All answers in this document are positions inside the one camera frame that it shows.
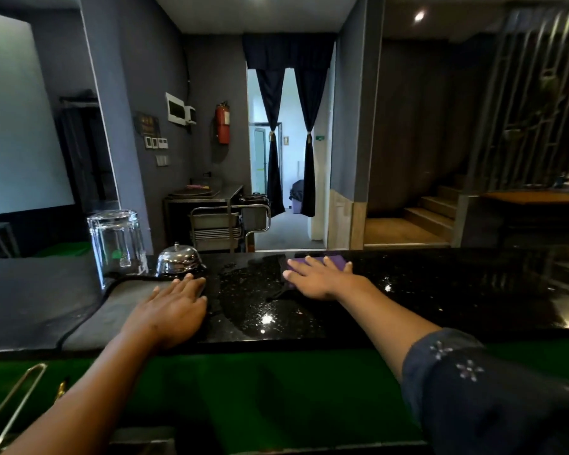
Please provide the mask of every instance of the wall switch panel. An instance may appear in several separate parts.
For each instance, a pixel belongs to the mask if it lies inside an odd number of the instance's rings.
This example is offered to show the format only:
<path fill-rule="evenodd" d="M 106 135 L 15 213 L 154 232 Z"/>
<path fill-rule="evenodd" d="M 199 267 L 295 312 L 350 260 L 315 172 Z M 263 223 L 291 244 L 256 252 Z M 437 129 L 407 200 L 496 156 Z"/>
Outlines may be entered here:
<path fill-rule="evenodd" d="M 168 155 L 156 155 L 156 166 L 164 167 L 168 166 L 170 161 L 168 159 Z"/>

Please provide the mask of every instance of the sleeve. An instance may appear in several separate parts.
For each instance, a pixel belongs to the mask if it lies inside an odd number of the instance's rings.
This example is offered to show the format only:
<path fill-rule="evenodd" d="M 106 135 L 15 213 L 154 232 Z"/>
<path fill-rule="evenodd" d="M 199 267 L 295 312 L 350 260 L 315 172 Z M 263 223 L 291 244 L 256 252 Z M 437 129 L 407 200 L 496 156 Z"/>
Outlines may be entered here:
<path fill-rule="evenodd" d="M 569 382 L 495 358 L 468 334 L 416 342 L 401 388 L 436 454 L 569 453 Z"/>

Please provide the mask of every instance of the metal partition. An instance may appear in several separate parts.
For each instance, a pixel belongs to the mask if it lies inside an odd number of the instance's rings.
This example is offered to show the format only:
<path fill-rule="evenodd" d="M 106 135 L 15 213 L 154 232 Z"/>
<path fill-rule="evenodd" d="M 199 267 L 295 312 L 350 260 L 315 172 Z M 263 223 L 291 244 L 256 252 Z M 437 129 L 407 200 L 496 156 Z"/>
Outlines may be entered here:
<path fill-rule="evenodd" d="M 569 6 L 510 5 L 464 192 L 543 189 L 569 172 Z"/>

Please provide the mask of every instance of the green surface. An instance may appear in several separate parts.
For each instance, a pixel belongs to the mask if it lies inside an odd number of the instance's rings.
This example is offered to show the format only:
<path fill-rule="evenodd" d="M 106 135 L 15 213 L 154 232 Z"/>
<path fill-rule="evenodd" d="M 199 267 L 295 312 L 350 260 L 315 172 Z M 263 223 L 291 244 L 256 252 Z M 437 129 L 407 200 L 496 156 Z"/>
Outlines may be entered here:
<path fill-rule="evenodd" d="M 491 350 L 569 379 L 569 340 L 496 344 Z M 0 399 L 33 364 L 0 361 Z M 50 406 L 64 377 L 76 381 L 91 360 L 48 364 L 19 428 Z M 157 357 L 121 425 L 187 427 L 187 437 L 203 434 L 205 444 L 210 439 L 225 453 L 421 438 L 398 384 L 373 350 Z"/>
<path fill-rule="evenodd" d="M 38 252 L 34 257 L 80 257 L 91 251 L 91 243 L 60 243 Z"/>

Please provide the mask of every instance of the ceiling light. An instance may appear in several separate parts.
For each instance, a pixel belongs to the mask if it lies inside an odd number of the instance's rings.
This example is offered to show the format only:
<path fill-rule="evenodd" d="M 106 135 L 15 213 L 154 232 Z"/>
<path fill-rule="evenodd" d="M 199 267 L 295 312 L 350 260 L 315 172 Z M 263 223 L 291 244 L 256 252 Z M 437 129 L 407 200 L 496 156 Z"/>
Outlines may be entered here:
<path fill-rule="evenodd" d="M 426 10 L 425 10 L 425 9 L 420 9 L 420 10 L 415 14 L 415 17 L 413 18 L 413 23 L 422 22 L 425 17 L 426 17 Z"/>

